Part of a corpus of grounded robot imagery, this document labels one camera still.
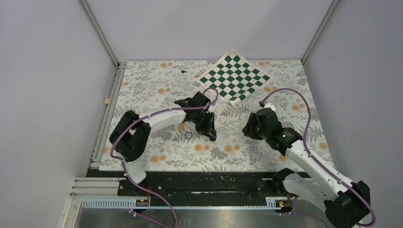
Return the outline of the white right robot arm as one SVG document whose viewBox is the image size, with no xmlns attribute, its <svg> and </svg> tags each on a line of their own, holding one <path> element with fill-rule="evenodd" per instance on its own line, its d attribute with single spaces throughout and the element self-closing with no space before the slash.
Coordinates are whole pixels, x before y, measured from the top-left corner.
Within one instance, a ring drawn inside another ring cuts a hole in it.
<svg viewBox="0 0 403 228">
<path fill-rule="evenodd" d="M 370 190 L 363 181 L 353 182 L 328 165 L 306 147 L 303 137 L 293 128 L 283 127 L 271 108 L 251 113 L 242 132 L 245 136 L 264 140 L 306 172 L 305 180 L 291 169 L 284 168 L 273 177 L 273 191 L 302 197 L 325 213 L 336 228 L 351 228 L 370 214 Z"/>
</svg>

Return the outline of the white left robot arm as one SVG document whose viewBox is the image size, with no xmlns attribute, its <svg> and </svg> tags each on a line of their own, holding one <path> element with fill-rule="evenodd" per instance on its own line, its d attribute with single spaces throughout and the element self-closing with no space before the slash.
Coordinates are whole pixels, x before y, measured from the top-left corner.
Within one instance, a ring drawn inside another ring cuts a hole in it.
<svg viewBox="0 0 403 228">
<path fill-rule="evenodd" d="M 210 100 L 204 93 L 197 92 L 193 97 L 177 100 L 170 107 L 151 114 L 137 114 L 130 110 L 123 115 L 109 137 L 112 144 L 110 156 L 121 162 L 131 180 L 129 189 L 135 195 L 147 191 L 146 171 L 140 158 L 149 136 L 165 127 L 190 122 L 198 134 L 215 141 L 215 114 L 209 111 L 209 107 L 216 101 L 216 98 Z"/>
</svg>

